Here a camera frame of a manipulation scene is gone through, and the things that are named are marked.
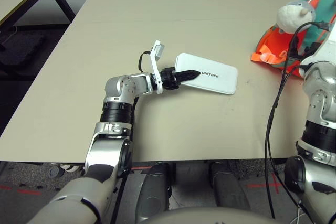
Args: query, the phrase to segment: cable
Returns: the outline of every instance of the cable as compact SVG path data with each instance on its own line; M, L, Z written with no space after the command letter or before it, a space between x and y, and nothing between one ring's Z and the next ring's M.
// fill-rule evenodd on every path
M140 55L139 63L138 63L138 69L139 69L139 71L142 72L142 73L143 73L143 71L142 71L142 67L141 67L142 56L143 56L143 55L150 55L150 54L151 54L150 51L145 51L145 52L143 52L143 53Z
M271 211L271 215L272 218L275 219L275 214L274 214L274 208L273 208L273 204L272 204L272 197L271 197L271 193L270 193L270 189L269 189L269 181L268 181L268 165L267 165L267 152L269 153L269 158L270 158L270 162L271 162L271 166L272 169L275 173L275 175L277 176L278 180L280 181L280 183L282 184L282 186L284 187L286 193L288 194L288 196L290 197L290 199L293 201L293 203L296 205L296 207L299 207L298 203L294 200L294 198L292 197L292 195L290 194L288 188L286 187L286 185L282 182L276 168L273 162L273 158L271 155L271 151L270 151L270 140L269 140L269 136L270 136L270 130L272 127L272 123L273 123L273 118L274 118L274 113L275 113L275 109L278 106L278 101L280 98L280 95L283 91L283 88L285 87L285 84L288 80L288 78L292 75L292 73L299 68L300 66L295 66L293 67L289 73L286 73L287 70L287 64L288 64L288 60L291 56L291 54L297 54L297 44L298 44L298 38L297 38L297 34L301 31L301 29L303 27L305 27L306 25L315 25L318 28L322 28L324 30L329 30L330 29L330 24L326 23L326 22L307 22L302 24L301 26L299 26L299 28L295 31L295 33L293 34L293 37L289 43L289 47L288 47L288 52L286 55L286 60L285 60L285 64L283 66L283 72L282 72L282 76L281 76L281 83L280 83L280 87L278 90L278 94L274 100L269 118L268 118L268 122L267 122L267 128L266 128L266 136L265 136L265 155L264 155L264 159L265 159L265 163L264 163L264 170L265 170L265 182L266 182L266 191L267 191L267 197L268 197L268 203L269 203L269 208Z
M3 42L1 42L1 44L6 43L7 41L9 41L9 39L15 35L17 33L17 26L15 26L15 32L13 32L11 35L9 35L9 37L7 39L5 39Z
M112 214L112 218L111 218L110 224L115 224L115 222L117 220L119 206L120 206L120 201L121 201L121 197L122 197L122 194L124 192L124 189L125 189L126 181L127 181L127 176L123 177L123 179L121 181L119 192L118 192L118 195L117 195L117 199L115 201L116 204L114 206L114 210L113 210L113 214Z
M302 213L302 214L300 214L300 215L299 215L299 218L302 217L302 216L304 216L305 214L306 214L306 213ZM293 223L294 221L296 221L297 219L298 219L298 217L295 216L295 218L292 219L291 222L290 222L289 224L292 224L292 223Z

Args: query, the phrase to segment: white device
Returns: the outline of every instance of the white device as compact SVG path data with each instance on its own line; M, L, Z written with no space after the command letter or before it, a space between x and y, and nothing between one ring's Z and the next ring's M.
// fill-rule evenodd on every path
M235 67L182 53L176 59L175 68L176 72L189 69L201 72L196 79L185 81L182 85L222 94L234 94L236 92L238 70Z

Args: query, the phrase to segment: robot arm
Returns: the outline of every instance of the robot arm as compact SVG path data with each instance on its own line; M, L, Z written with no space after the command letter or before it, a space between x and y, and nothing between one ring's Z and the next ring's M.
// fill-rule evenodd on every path
M306 129L297 156L288 158L285 184L317 223L336 218L336 29L313 56L301 62L303 89L309 98Z
M157 40L151 50L154 74L147 72L114 77L105 86L106 97L85 162L86 174L70 181L29 223L100 223L118 178L132 165L132 127L136 98L163 89L177 89L181 81L200 72L158 71L156 61L163 45Z

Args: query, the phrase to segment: black table leg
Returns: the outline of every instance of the black table leg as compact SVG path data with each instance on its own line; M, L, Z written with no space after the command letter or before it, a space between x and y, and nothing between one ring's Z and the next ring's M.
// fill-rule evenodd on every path
M61 7L62 11L65 13L65 15L68 17L70 22L73 21L75 18L75 14L73 13L71 7L69 6L68 2L66 0L56 0L59 7Z
M6 48L3 45L0 44L0 52L3 52L5 50L6 50Z

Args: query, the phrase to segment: plush toy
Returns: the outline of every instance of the plush toy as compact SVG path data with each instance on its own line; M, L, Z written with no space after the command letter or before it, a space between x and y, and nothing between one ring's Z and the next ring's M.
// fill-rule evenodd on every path
M277 23L270 27L260 39L251 60L265 62L283 69L292 34L298 27L309 21L334 22L336 18L336 0L297 0L281 7L277 14ZM298 53L302 58L318 47L326 37L326 31L315 26L305 26L298 33ZM300 59L290 59L287 71L300 64ZM293 74L300 76L298 70Z
M285 33L293 34L302 24L315 21L315 17L315 9L307 1L291 1L279 9L277 25Z

